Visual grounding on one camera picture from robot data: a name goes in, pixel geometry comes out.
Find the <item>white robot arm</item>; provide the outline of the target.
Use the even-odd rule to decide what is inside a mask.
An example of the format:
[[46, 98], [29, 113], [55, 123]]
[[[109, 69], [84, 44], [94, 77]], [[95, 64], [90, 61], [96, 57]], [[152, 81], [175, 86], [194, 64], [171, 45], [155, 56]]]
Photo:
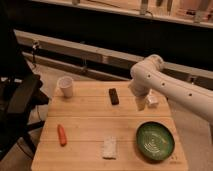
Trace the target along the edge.
[[136, 97], [154, 89], [213, 124], [213, 91], [172, 78], [164, 73], [164, 60], [152, 54], [131, 67], [129, 88]]

